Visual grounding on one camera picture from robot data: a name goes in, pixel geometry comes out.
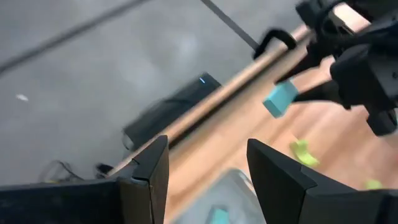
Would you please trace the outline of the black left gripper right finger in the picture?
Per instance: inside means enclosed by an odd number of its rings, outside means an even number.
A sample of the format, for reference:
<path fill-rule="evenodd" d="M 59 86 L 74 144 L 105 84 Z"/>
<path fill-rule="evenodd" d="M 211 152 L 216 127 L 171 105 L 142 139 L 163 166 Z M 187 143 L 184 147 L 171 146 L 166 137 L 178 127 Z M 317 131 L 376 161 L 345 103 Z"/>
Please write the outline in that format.
<path fill-rule="evenodd" d="M 267 224 L 398 224 L 398 190 L 355 190 L 257 139 L 247 160 Z"/>

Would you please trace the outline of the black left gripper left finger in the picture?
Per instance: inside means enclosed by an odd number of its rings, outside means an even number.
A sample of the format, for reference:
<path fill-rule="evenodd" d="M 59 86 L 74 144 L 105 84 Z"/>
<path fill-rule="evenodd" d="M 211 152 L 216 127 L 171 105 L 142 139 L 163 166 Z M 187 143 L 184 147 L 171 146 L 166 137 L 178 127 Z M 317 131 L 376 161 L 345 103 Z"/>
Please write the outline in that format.
<path fill-rule="evenodd" d="M 168 182 L 159 136 L 105 179 L 0 187 L 0 224 L 163 224 Z"/>

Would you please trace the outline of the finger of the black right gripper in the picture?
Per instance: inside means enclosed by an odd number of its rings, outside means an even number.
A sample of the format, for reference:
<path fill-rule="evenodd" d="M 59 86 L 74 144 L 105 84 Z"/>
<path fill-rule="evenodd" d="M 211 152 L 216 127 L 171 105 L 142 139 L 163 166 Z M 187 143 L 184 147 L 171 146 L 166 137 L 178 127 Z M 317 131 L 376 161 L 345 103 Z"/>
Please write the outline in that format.
<path fill-rule="evenodd" d="M 341 105 L 342 100 L 339 95 L 338 84 L 335 81 L 323 82 L 313 88 L 299 93 L 294 98 L 295 103 L 306 101 L 331 101 Z"/>
<path fill-rule="evenodd" d="M 277 82 L 284 82 L 308 69 L 319 67 L 324 58 L 336 58 L 335 54 L 326 47 L 307 46 L 307 54 L 289 71 L 283 74 Z"/>

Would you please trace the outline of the green arch foam block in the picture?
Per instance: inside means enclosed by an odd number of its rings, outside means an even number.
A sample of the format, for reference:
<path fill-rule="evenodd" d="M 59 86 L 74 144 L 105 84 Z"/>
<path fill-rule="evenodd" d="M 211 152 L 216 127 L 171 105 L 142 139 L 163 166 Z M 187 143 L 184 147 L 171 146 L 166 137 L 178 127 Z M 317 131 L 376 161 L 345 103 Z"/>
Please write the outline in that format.
<path fill-rule="evenodd" d="M 308 151 L 308 142 L 306 140 L 296 140 L 289 144 L 290 150 L 295 158 L 305 166 L 316 167 L 319 160 L 313 157 Z"/>

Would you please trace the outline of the blue foam block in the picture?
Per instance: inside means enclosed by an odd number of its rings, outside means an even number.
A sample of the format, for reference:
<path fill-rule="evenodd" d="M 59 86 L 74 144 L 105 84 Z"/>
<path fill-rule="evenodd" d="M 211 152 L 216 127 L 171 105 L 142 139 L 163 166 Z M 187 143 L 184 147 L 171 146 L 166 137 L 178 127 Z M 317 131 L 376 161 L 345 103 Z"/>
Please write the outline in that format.
<path fill-rule="evenodd" d="M 229 224 L 229 213 L 223 208 L 214 207 L 210 210 L 206 224 Z"/>
<path fill-rule="evenodd" d="M 290 80 L 287 80 L 278 83 L 262 104 L 274 118 L 279 118 L 285 114 L 297 95 L 298 89 Z"/>

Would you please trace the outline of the clear plastic bin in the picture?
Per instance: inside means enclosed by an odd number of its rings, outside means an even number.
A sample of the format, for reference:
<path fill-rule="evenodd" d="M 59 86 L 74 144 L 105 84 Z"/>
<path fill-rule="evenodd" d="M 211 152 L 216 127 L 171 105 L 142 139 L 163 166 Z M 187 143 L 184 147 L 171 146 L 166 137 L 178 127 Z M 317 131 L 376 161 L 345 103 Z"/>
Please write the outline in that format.
<path fill-rule="evenodd" d="M 229 224 L 266 224 L 252 182 L 240 169 L 230 169 L 213 182 L 172 224 L 206 224 L 214 207 L 229 213 Z"/>

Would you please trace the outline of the black box with blue light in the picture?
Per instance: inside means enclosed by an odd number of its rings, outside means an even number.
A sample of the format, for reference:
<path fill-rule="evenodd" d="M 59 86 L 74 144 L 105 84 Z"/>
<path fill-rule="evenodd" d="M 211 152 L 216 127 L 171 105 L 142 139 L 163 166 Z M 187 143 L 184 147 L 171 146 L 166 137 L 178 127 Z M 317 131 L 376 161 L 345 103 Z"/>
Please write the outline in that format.
<path fill-rule="evenodd" d="M 128 151 L 139 149 L 220 86 L 210 74 L 202 73 L 177 92 L 154 103 L 123 128 L 124 147 Z"/>

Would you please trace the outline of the black frame bracket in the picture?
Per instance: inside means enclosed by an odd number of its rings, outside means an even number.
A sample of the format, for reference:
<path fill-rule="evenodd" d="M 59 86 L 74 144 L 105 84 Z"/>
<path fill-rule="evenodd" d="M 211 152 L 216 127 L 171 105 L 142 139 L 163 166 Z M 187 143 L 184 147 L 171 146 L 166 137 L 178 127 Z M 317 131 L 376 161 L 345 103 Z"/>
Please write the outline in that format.
<path fill-rule="evenodd" d="M 254 48 L 254 53 L 252 56 L 254 60 L 266 51 L 266 48 L 272 39 L 277 39 L 283 42 L 289 50 L 292 50 L 297 46 L 297 41 L 289 32 L 283 29 L 272 28 L 265 33 L 261 42 L 257 47 Z"/>

